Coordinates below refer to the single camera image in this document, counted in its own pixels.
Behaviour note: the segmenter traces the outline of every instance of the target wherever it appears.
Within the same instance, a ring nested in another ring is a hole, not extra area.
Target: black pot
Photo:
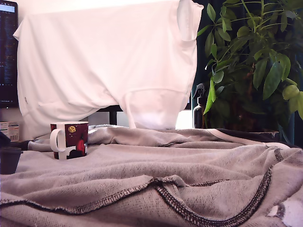
[[[20,148],[0,148],[0,174],[14,174],[21,154]]]

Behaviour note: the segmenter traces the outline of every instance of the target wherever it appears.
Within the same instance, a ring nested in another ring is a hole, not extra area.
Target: gray sweatshirt fabric
[[[81,158],[31,147],[41,144],[0,176],[1,227],[303,226],[299,148],[113,127],[91,129]]]

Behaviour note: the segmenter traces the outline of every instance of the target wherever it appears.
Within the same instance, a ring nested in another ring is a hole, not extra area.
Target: white shirt
[[[203,6],[167,0],[27,15],[15,37],[32,136],[119,104],[131,128],[174,128],[189,99]]]

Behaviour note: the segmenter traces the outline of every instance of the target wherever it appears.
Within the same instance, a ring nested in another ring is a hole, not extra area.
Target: small box
[[[19,124],[17,122],[0,122],[0,131],[12,142],[19,141]]]

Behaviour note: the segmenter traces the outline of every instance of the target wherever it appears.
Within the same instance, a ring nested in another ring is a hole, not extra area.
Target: spray nozzle
[[[196,92],[195,92],[193,99],[199,98],[199,97],[204,97],[205,92],[206,92],[206,89],[205,89],[204,84],[199,84],[196,88]]]

